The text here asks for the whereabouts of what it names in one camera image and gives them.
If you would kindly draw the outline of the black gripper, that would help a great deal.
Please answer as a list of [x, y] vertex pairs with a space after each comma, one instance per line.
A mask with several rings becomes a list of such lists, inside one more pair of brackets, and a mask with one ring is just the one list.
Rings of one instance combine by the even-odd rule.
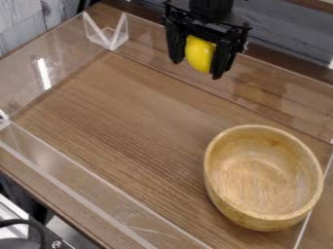
[[248, 44], [250, 23], [233, 12], [234, 0], [166, 0], [163, 24], [169, 58], [178, 64], [185, 57], [186, 36], [216, 44], [212, 63], [213, 79], [230, 69], [236, 53]]

